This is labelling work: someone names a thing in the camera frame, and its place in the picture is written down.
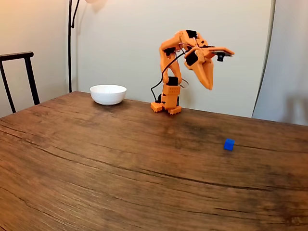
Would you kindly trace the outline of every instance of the white wall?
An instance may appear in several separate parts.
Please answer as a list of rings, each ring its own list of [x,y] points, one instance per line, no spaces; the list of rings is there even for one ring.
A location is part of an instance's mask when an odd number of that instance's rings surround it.
[[[67,92],[65,0],[1,0],[0,54],[33,51],[41,102]],[[3,63],[16,110],[33,105],[24,60]],[[0,117],[12,113],[0,78]]]
[[[308,125],[308,1],[277,0],[254,118]]]
[[[127,98],[151,102],[161,77],[158,48],[179,30],[199,31],[209,45],[235,52],[214,61],[213,90],[206,90],[180,59],[189,89],[183,107],[251,117],[266,50],[271,0],[81,1],[77,38],[78,87],[119,84]],[[162,86],[156,89],[161,93]]]

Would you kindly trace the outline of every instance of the robotic arm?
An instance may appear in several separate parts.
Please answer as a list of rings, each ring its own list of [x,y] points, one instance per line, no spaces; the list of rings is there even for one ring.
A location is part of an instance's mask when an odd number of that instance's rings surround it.
[[[175,62],[176,52],[185,50],[185,66],[195,72],[199,81],[209,90],[213,88],[213,62],[212,58],[217,55],[218,61],[222,62],[225,56],[232,56],[234,52],[224,47],[208,46],[207,41],[200,33],[191,30],[178,32],[172,39],[162,43],[159,48],[160,68],[164,83],[163,93],[158,100],[151,104],[155,112],[166,109],[170,114],[181,111],[178,105],[180,93],[179,84],[182,76],[178,62]],[[168,77],[168,69],[174,77]]]

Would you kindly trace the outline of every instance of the chair backrest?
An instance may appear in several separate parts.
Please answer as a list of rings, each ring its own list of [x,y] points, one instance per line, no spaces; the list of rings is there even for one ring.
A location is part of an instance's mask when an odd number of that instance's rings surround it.
[[[26,70],[28,74],[28,79],[29,79],[29,84],[31,88],[31,93],[32,93],[32,98],[34,105],[39,104],[39,96],[38,96],[38,90],[35,85],[35,80],[34,80],[34,75],[33,75],[33,70],[32,70],[32,65],[31,65],[31,57],[33,57],[34,53],[33,52],[23,52],[23,53],[15,53],[15,54],[5,54],[5,55],[0,55],[0,71],[5,87],[6,94],[8,96],[8,100],[12,109],[12,112],[15,113],[15,106],[12,100],[12,96],[9,90],[9,85],[8,82],[6,81],[5,73],[4,73],[4,68],[3,68],[3,61],[8,61],[8,60],[15,60],[15,59],[25,59],[25,64],[26,64]]]

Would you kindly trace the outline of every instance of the lamp pole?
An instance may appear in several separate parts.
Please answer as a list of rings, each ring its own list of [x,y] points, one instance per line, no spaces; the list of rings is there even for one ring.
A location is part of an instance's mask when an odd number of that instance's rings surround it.
[[[68,85],[69,93],[72,92],[72,54],[71,54],[71,37],[72,37],[72,0],[69,0],[68,7]]]

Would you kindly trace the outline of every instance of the small blue block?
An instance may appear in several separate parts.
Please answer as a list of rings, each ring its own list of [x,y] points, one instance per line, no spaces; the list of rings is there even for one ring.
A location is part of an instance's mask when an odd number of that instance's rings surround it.
[[[225,142],[225,147],[224,147],[224,149],[225,149],[225,150],[232,151],[232,150],[233,150],[234,143],[235,143],[234,140],[227,139],[226,142]]]

